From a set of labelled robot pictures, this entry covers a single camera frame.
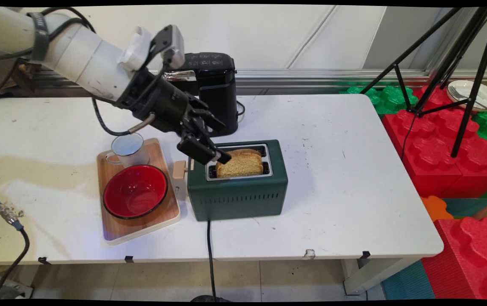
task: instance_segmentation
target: black coffee maker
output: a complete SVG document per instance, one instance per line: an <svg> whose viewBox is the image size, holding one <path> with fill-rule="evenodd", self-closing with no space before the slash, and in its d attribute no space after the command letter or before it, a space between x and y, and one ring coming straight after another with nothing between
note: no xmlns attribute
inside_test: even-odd
<svg viewBox="0 0 487 306"><path fill-rule="evenodd" d="M218 132L210 131L210 137L215 137L238 129L236 73L234 60L227 54L202 52L185 54L183 66L167 70L164 78L208 104L209 111L226 125Z"/></svg>

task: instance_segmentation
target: robotic arm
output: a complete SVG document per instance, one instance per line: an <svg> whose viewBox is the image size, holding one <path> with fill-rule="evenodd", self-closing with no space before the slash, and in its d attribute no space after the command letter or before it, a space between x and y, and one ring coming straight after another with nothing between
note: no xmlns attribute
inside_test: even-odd
<svg viewBox="0 0 487 306"><path fill-rule="evenodd" d="M50 14L55 10L48 8L42 14L27 16L0 7L0 53L7 54L0 58L28 57L30 62L43 64L86 89L101 126L110 134L130 134L151 125L181 136L177 149L197 162L230 160L230 155L208 137L208 127L220 130L224 124L206 103L162 77L165 69L179 68L185 62L177 26L168 25L154 37L138 27L123 51L96 35L78 12L73 11L81 19L70 19ZM158 54L163 68L153 75L146 66ZM113 132L103 124L96 99L129 110L142 122L125 132Z"/></svg>

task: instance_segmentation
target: floor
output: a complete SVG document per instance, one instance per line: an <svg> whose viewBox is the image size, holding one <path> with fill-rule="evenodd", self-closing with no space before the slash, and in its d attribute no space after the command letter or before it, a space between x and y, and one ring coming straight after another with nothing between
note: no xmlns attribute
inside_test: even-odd
<svg viewBox="0 0 487 306"><path fill-rule="evenodd" d="M344 295L339 260L220 261L216 294L233 302L385 300L381 285ZM209 263L43 265L32 298L188 302L211 294Z"/></svg>

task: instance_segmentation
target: wooden cutting board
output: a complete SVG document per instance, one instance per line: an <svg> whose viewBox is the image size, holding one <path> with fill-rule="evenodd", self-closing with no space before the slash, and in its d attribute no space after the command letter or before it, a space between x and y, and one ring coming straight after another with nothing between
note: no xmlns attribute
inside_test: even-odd
<svg viewBox="0 0 487 306"><path fill-rule="evenodd" d="M171 176L168 172L168 166L166 165L158 139L148 139L144 142L144 146L151 155L149 164L162 170L168 178L168 193L162 203L160 203L159 207L148 215L144 215L137 219L119 219L113 217L105 210L105 207L103 206L103 191L105 190L105 186L115 174L119 173L119 171L124 168L122 165L110 164L105 160L105 156L111 151L102 152L97 157L103 238L108 244L120 244L143 234L147 234L148 232L173 224L181 219L179 203L175 196Z"/></svg>

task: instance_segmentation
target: black strap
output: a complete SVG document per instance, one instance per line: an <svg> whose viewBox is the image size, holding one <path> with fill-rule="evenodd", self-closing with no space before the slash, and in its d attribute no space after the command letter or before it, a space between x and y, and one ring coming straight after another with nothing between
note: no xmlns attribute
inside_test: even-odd
<svg viewBox="0 0 487 306"><path fill-rule="evenodd" d="M37 261L44 264L44 265L51 265L51 263L49 263L47 261L47 257L39 257L39 258L37 258Z"/></svg>
<svg viewBox="0 0 487 306"><path fill-rule="evenodd" d="M30 60L42 62L45 60L48 51L49 37L47 23L45 22L45 16L40 12L29 12L26 14L34 21L35 27L35 41L34 46L31 49Z"/></svg>

